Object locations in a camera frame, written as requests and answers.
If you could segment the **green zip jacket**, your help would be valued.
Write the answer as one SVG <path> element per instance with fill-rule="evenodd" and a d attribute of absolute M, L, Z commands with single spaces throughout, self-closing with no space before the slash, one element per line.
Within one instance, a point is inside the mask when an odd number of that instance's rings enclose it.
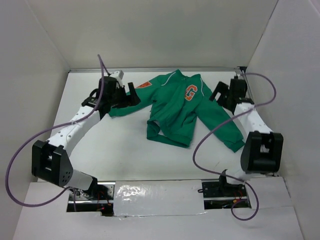
<path fill-rule="evenodd" d="M 150 106 L 146 138 L 172 146 L 189 148 L 196 121 L 202 123 L 231 151 L 244 146 L 244 137 L 226 111 L 210 101 L 211 89 L 200 74 L 183 75 L 175 70 L 135 87 L 141 102 L 136 106 L 114 108 L 110 117 L 124 117 Z"/>

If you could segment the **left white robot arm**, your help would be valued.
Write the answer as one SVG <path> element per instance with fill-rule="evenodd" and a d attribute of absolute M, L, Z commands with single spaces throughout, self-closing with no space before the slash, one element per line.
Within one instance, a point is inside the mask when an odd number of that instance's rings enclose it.
<path fill-rule="evenodd" d="M 123 71 L 118 70 L 99 80 L 98 88 L 81 104 L 68 125 L 46 141 L 38 140 L 32 146 L 31 173 L 59 187 L 80 190 L 88 200 L 107 188 L 98 184 L 96 177 L 75 170 L 70 155 L 85 134 L 112 109 L 136 106 L 140 103 L 133 83 L 128 83 L 126 93 L 122 83 Z"/>

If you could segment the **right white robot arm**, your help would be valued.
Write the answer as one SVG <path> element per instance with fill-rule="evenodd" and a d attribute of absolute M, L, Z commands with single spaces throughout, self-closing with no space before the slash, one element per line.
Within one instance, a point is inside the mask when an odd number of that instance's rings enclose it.
<path fill-rule="evenodd" d="M 240 168 L 235 174 L 237 179 L 248 180 L 257 175 L 274 174 L 281 165 L 284 137 L 273 132 L 262 120 L 254 101 L 246 97 L 247 82 L 234 76 L 227 85 L 219 82 L 209 100 L 216 95 L 218 105 L 239 115 L 238 120 L 246 133 L 246 141 L 240 156 Z"/>

